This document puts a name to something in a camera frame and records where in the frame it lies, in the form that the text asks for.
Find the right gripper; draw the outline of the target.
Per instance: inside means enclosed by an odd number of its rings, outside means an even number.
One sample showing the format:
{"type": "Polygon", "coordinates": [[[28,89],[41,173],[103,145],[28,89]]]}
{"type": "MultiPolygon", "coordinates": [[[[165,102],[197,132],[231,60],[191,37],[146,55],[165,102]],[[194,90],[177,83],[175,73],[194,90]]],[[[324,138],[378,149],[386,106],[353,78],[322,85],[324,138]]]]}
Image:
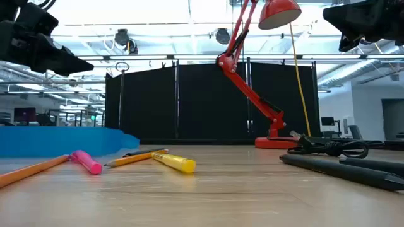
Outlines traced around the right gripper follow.
{"type": "Polygon", "coordinates": [[[323,18],[343,33],[338,50],[385,39],[404,45],[404,0],[365,0],[323,10],[323,18]]]}

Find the black ceiling fixture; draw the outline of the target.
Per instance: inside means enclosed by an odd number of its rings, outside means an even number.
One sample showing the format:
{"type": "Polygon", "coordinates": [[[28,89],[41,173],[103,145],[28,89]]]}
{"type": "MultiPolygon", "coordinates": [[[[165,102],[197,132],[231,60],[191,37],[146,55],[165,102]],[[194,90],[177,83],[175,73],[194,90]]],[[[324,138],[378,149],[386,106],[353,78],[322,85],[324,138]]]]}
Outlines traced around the black ceiling fixture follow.
{"type": "Polygon", "coordinates": [[[221,45],[228,45],[230,42],[230,34],[226,28],[218,28],[215,38],[216,41],[221,45]]]}
{"type": "Polygon", "coordinates": [[[129,55],[138,55],[138,46],[136,42],[129,37],[128,29],[118,29],[114,36],[114,41],[129,55]]]}

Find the grey door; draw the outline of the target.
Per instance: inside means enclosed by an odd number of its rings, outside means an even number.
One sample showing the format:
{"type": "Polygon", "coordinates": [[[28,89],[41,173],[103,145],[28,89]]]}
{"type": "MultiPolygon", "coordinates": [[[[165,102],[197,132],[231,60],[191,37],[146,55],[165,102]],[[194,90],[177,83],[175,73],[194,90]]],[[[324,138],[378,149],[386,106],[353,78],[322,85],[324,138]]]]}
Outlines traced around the grey door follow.
{"type": "Polygon", "coordinates": [[[382,99],[383,129],[387,141],[404,141],[404,99],[382,99]]]}

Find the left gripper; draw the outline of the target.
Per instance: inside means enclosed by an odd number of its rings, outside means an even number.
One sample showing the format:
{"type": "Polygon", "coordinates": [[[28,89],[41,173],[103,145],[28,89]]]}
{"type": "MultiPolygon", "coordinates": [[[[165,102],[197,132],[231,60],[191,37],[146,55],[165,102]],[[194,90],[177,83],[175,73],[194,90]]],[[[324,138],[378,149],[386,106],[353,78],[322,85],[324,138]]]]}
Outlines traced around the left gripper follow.
{"type": "Polygon", "coordinates": [[[47,12],[56,0],[35,4],[29,0],[0,0],[0,60],[29,64],[32,71],[54,71],[62,76],[91,71],[93,64],[68,48],[53,44],[58,20],[47,12]]]}

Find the pink highlighter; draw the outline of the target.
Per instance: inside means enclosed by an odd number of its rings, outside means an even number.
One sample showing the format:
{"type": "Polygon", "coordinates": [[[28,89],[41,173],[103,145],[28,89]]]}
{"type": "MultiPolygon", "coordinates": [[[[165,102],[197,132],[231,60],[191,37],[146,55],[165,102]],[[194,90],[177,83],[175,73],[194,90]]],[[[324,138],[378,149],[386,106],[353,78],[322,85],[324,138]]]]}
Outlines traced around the pink highlighter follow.
{"type": "Polygon", "coordinates": [[[81,164],[92,175],[98,175],[102,172],[102,165],[95,161],[88,153],[77,150],[71,153],[71,159],[81,164]]]}

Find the blue plastic supply box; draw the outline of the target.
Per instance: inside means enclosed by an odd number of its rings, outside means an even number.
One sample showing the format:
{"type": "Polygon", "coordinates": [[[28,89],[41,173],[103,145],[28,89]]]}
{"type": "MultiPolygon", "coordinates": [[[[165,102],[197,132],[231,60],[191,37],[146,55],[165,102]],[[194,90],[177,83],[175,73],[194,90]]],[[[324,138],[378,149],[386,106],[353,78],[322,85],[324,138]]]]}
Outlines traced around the blue plastic supply box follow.
{"type": "Polygon", "coordinates": [[[77,150],[103,156],[139,145],[136,137],[106,127],[0,127],[0,158],[56,157],[77,150]]]}

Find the red desk lamp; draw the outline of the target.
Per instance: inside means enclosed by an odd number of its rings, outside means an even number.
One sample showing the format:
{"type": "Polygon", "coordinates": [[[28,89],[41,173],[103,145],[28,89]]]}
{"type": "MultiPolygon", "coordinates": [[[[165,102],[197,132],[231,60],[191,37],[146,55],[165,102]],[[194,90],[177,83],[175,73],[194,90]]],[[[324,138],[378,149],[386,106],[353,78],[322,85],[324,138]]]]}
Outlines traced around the red desk lamp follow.
{"type": "MultiPolygon", "coordinates": [[[[286,123],[283,121],[284,112],[274,110],[267,100],[260,97],[237,74],[237,63],[249,32],[249,26],[257,3],[258,0],[244,0],[228,47],[224,53],[217,57],[217,64],[222,69],[224,75],[270,120],[268,135],[256,138],[254,145],[257,148],[288,149],[297,145],[297,139],[278,136],[278,131],[286,126],[286,123]]],[[[278,28],[296,20],[301,12],[302,10],[295,0],[266,0],[261,10],[258,26],[262,30],[278,28]]]]}

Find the black metal railing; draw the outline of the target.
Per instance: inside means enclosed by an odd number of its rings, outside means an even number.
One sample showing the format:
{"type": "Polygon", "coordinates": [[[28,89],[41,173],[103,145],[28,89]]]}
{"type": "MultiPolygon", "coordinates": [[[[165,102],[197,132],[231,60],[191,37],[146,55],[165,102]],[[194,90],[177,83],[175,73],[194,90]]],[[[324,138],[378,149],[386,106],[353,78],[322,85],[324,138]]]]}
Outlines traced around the black metal railing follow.
{"type": "Polygon", "coordinates": [[[56,120],[56,124],[66,127],[103,127],[105,112],[84,108],[53,109],[47,114],[56,120]]]}

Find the black partition screen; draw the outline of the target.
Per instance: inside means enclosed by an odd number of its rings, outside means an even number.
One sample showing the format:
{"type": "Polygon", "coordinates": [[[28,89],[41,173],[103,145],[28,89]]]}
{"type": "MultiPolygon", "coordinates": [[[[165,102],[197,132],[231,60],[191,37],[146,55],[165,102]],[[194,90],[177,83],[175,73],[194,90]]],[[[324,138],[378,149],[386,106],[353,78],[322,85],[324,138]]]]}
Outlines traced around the black partition screen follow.
{"type": "MultiPolygon", "coordinates": [[[[284,112],[279,136],[320,136],[311,67],[242,62],[237,72],[284,112]]],[[[217,65],[195,64],[107,76],[105,126],[144,144],[249,144],[268,135],[270,121],[217,65]]]]}

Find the grey office chair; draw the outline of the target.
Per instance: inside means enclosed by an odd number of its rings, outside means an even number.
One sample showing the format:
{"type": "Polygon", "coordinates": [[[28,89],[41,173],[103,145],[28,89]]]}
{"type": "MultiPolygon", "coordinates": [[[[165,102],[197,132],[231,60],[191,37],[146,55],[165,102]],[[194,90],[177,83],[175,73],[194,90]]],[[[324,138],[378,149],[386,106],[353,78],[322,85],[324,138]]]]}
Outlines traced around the grey office chair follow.
{"type": "Polygon", "coordinates": [[[350,125],[348,128],[350,129],[351,135],[354,139],[363,140],[362,134],[357,125],[350,125]]]}

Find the dark computer monitor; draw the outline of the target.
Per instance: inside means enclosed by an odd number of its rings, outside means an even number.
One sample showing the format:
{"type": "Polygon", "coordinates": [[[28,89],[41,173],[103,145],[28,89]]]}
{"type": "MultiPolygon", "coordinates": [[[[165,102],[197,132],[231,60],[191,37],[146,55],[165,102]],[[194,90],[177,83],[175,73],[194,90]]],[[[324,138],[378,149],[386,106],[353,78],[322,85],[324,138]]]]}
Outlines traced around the dark computer monitor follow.
{"type": "Polygon", "coordinates": [[[35,122],[36,121],[35,107],[16,107],[14,108],[15,122],[35,122]]]}

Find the yellow highlighter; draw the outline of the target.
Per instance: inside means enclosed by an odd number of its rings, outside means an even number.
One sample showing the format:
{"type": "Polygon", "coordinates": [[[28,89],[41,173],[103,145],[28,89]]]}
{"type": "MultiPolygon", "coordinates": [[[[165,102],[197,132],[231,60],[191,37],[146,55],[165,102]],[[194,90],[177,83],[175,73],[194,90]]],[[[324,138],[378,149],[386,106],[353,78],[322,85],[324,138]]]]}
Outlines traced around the yellow highlighter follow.
{"type": "Polygon", "coordinates": [[[151,157],[164,165],[174,168],[180,172],[184,173],[194,173],[196,169],[196,162],[187,158],[172,154],[162,154],[158,152],[153,152],[151,157]]]}

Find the orange pencil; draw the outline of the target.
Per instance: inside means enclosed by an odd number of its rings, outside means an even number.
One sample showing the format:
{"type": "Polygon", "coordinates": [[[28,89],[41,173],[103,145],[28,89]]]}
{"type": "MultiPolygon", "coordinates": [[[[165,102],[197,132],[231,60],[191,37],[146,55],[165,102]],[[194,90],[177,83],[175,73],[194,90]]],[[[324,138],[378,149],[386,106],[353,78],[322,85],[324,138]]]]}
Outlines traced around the orange pencil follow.
{"type": "Polygon", "coordinates": [[[165,151],[157,151],[157,152],[152,152],[152,153],[145,153],[145,154],[139,154],[139,155],[134,155],[134,156],[128,156],[125,158],[119,158],[119,159],[114,159],[109,162],[107,162],[104,166],[109,167],[109,168],[115,168],[118,166],[123,166],[127,165],[130,163],[135,163],[138,161],[143,161],[150,159],[152,157],[153,153],[160,153],[160,154],[168,154],[165,151]]]}
{"type": "Polygon", "coordinates": [[[69,161],[70,155],[65,154],[57,158],[51,159],[49,161],[44,161],[34,165],[26,166],[12,172],[4,173],[0,175],[0,188],[3,188],[12,183],[18,182],[25,178],[31,177],[32,175],[38,174],[42,171],[48,170],[52,167],[60,165],[69,161]]]}

